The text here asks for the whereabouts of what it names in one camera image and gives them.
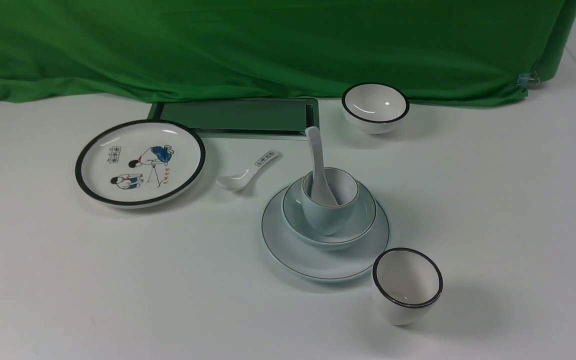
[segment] cartoon figure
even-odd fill
[[[168,166],[168,162],[170,159],[172,159],[172,155],[174,153],[175,152],[172,150],[172,146],[170,145],[164,145],[163,147],[153,146],[146,150],[146,152],[144,152],[139,157],[139,159],[130,160],[130,162],[128,162],[128,166],[133,169],[142,165],[151,166],[150,175],[148,176],[148,180],[146,180],[146,182],[150,183],[151,178],[153,177],[153,173],[155,173],[155,177],[157,178],[157,187],[160,187],[162,186],[164,180],[167,178],[164,177],[164,180],[160,179],[160,174],[157,173],[157,166],[160,164],[163,166]]]
[[[139,159],[130,160],[128,166],[133,169],[143,165],[156,166],[158,164],[163,164],[167,166],[174,153],[175,152],[172,150],[172,146],[170,145],[164,145],[163,147],[153,146],[146,150]]]
[[[115,184],[119,189],[124,189],[124,191],[137,189],[142,186],[143,182],[144,175],[141,173],[119,175],[110,179],[110,184]]]

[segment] tableware set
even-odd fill
[[[391,86],[366,83],[346,90],[342,107],[352,126],[380,134],[399,125],[410,103]],[[350,173],[325,167],[317,127],[305,134],[313,171],[275,193],[263,209],[261,235],[268,253],[287,271],[320,283],[354,280],[372,269],[377,313],[396,326],[420,319],[441,295],[439,268],[419,251],[392,248],[382,205]],[[241,173],[216,181],[228,191],[240,191],[280,156],[269,150]],[[75,178],[101,203],[145,208],[189,189],[205,161],[204,143],[193,130],[173,121],[138,120],[94,137],[77,158]]]

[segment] black-rimmed cup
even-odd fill
[[[367,134],[395,130],[410,110],[410,101],[403,92],[376,82],[348,88],[341,103],[348,123]]]
[[[423,317],[441,296],[442,273],[423,253],[411,248],[386,250],[372,266],[375,309],[395,326]]]
[[[333,235],[345,225],[353,214],[359,198],[359,185],[352,175],[338,169],[324,168],[330,191],[338,202],[337,206],[317,203],[311,198],[313,172],[309,172],[301,183],[301,208],[306,221],[313,230],[322,235]]]

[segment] white table surface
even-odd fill
[[[320,101],[326,162],[386,208],[393,243],[443,272],[408,328],[371,308],[370,276],[319,285],[261,245],[270,197],[306,173],[304,141],[204,139],[200,182],[117,210],[74,179],[82,147],[149,106],[111,95],[0,103],[0,360],[576,359],[576,64],[518,104],[413,105],[395,135]],[[283,158],[243,194],[217,174]]]

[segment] green tray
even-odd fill
[[[319,126],[314,98],[236,98],[153,104],[148,118],[185,125],[200,135],[305,137]]]

